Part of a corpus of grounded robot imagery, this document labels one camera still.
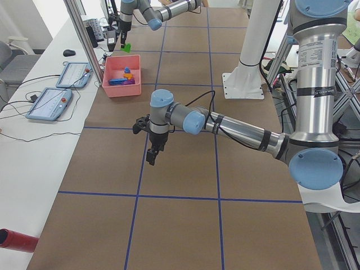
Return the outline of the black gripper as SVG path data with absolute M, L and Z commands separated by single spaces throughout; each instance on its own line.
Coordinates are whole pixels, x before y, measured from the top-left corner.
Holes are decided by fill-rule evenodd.
M 125 48 L 127 32 L 130 31 L 130 22 L 120 20 L 119 21 L 119 30 L 120 30 L 120 48 Z
M 154 166 L 155 160 L 158 155 L 158 151 L 164 151 L 165 144 L 168 141 L 169 132 L 162 134 L 149 131 L 149 139 L 151 142 L 151 148 L 146 152 L 146 161 Z

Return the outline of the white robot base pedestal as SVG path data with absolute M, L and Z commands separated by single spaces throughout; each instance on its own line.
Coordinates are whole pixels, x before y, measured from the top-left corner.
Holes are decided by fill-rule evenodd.
M 238 66 L 231 73 L 222 74 L 224 97 L 262 100 L 261 63 L 282 1 L 239 1 L 239 5 L 248 12 L 249 24 Z

